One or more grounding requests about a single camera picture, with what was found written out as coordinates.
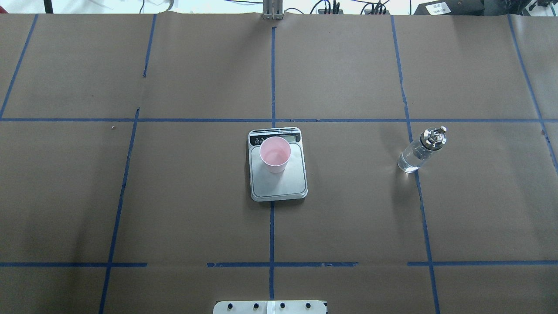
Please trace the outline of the pink plastic cup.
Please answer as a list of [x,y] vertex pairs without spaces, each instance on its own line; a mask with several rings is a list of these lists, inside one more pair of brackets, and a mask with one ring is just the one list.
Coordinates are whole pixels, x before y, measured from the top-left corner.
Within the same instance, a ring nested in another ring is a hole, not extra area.
[[291,157],[290,143],[283,137],[269,137],[260,146],[260,159],[271,173],[281,173]]

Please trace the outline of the clear glass sauce bottle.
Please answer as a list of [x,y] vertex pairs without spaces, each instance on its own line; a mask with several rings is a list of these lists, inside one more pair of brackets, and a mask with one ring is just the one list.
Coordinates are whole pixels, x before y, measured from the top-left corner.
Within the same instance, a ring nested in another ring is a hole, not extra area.
[[399,155],[397,166],[405,173],[420,169],[435,153],[441,150],[446,142],[448,129],[445,126],[425,129]]

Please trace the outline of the white digital kitchen scale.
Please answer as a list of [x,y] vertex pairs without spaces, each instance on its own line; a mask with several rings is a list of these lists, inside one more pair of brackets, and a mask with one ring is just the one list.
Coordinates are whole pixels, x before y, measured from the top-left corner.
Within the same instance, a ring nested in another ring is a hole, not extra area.
[[[291,154],[283,171],[273,173],[261,159],[262,143],[281,137],[290,145]],[[247,158],[251,198],[254,201],[302,199],[308,193],[302,133],[296,127],[256,129],[248,133]]]

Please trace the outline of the black box on desk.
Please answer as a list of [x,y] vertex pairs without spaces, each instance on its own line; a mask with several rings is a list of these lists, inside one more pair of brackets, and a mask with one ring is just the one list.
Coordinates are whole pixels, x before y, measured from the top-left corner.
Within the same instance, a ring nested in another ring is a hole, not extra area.
[[417,6],[413,15],[482,16],[483,0],[432,0]]

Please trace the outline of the aluminium frame post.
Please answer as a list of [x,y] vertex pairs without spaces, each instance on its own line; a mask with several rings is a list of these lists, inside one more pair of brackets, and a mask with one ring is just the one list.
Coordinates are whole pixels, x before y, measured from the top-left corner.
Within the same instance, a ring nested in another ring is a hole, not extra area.
[[262,0],[263,20],[283,20],[283,0]]

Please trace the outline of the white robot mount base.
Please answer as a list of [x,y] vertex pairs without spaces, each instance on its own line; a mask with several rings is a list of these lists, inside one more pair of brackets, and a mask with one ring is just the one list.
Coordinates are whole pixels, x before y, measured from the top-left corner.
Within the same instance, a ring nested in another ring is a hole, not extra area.
[[214,314],[327,314],[323,300],[229,300],[219,301]]

